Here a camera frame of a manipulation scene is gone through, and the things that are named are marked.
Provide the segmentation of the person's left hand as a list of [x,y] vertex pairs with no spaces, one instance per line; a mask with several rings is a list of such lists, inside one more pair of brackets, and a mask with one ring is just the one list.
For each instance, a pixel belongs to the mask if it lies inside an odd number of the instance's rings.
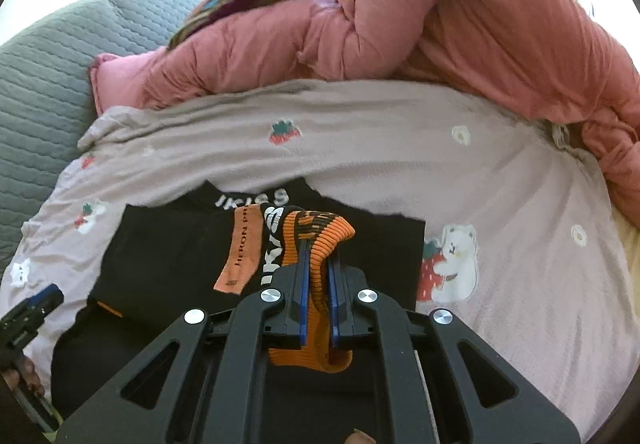
[[36,372],[35,364],[26,355],[18,357],[9,367],[2,368],[1,375],[12,393],[18,389],[21,382],[24,382],[36,398],[43,398],[44,387]]

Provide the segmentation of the person's right hand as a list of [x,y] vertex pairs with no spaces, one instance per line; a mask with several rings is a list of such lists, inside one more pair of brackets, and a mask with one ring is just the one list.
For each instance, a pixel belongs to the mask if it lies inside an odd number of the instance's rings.
[[344,444],[376,444],[374,438],[358,429],[352,430],[352,433],[346,438]]

